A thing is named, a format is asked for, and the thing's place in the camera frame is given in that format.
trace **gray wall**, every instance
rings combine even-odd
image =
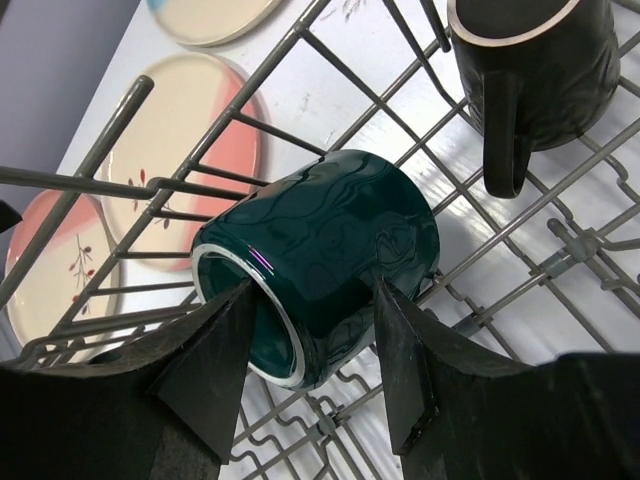
[[[1,165],[55,172],[139,2],[11,0],[0,23]],[[0,184],[20,212],[36,194]],[[0,235],[0,272],[10,237]]]

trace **black mug handle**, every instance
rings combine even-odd
[[[516,135],[520,79],[508,72],[482,77],[484,97],[484,185],[489,195],[515,198],[524,185],[533,150],[529,138]]]
[[[442,25],[442,20],[440,20],[440,15],[438,15],[436,6],[433,4],[433,0],[420,0],[420,3],[422,4],[424,13],[427,15],[429,25],[431,25],[431,30],[433,30],[433,33],[436,36],[438,45],[440,45],[443,52],[448,52],[451,50],[451,44],[449,43],[447,32]]]

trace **floral pattern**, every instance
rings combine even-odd
[[[87,245],[83,247],[80,243],[80,235],[76,234],[76,244],[78,245],[78,255],[73,263],[69,266],[69,272],[73,272],[73,276],[76,277],[76,289],[79,291],[84,290],[84,287],[87,286],[91,277],[96,273],[94,268],[89,266],[89,262],[93,262],[93,258],[91,258],[91,246]],[[75,302],[79,297],[79,294],[74,295],[71,299],[72,302]],[[91,313],[90,310],[90,302],[91,300],[87,300],[87,302],[82,307],[81,313],[83,315],[87,313]]]
[[[140,169],[140,183],[134,182],[132,178],[129,178],[129,180],[127,181],[127,183],[129,184],[130,187],[136,186],[136,187],[146,187],[147,186],[147,173],[144,171],[144,168]],[[133,200],[133,211],[136,212],[138,210],[138,202],[140,200]],[[171,206],[169,205],[169,202],[167,202],[164,207],[162,207],[162,210],[165,212],[174,212],[175,210],[173,210],[171,208]],[[155,222],[153,222],[154,224],[158,224],[162,222],[162,227],[166,230],[167,228],[169,228],[169,225],[171,224],[171,219],[170,218],[158,218]]]

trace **dark green mug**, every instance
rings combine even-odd
[[[415,298],[439,252],[433,214],[413,182],[376,155],[344,150],[209,221],[191,259],[203,302],[255,280],[250,366],[306,390],[373,342],[375,278]]]

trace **cream plate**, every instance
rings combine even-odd
[[[280,0],[147,0],[160,27],[183,45],[228,42],[264,20]]]
[[[16,264],[59,197],[60,192],[48,190],[38,195],[27,207],[23,221],[18,224],[11,238],[7,273]],[[80,195],[9,300],[9,321],[23,346],[51,332],[111,253],[112,240],[99,208],[99,204],[91,197]],[[101,286],[117,287],[119,277],[116,267]],[[116,304],[115,296],[92,297],[74,321],[112,315]],[[78,360],[80,357],[86,358],[89,353],[80,352],[77,354]]]
[[[153,177],[170,177],[211,123],[242,87],[238,75],[221,61],[200,53],[178,54],[144,72],[155,88],[124,131],[104,164],[102,176],[111,182],[144,186]],[[249,102],[243,113],[255,116]],[[232,122],[201,163],[254,176],[258,167],[259,132]],[[192,172],[189,182],[249,193],[247,184]],[[109,229],[119,242],[149,202],[103,197]],[[215,216],[233,205],[231,200],[174,193],[165,204],[169,212]],[[200,222],[156,219],[131,247],[133,252],[188,252]],[[152,259],[156,270],[189,268],[185,259]]]

